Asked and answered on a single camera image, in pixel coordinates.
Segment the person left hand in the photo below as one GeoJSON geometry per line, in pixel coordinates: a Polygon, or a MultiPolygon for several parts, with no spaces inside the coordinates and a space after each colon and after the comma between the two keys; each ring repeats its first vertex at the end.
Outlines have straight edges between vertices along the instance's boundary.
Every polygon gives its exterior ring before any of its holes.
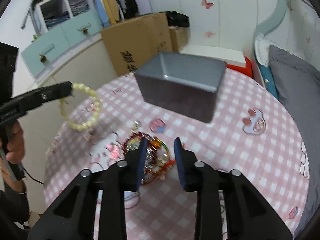
{"type": "MultiPolygon", "coordinates": [[[[15,122],[12,127],[12,137],[7,144],[7,149],[9,150],[6,155],[7,161],[12,164],[18,164],[22,161],[25,156],[25,145],[23,137],[23,129],[20,126],[19,122],[15,122]]],[[[18,193],[25,193],[25,184],[22,180],[14,181],[11,179],[10,174],[6,166],[3,164],[1,159],[1,175],[3,181],[14,191],[18,193]]]]}

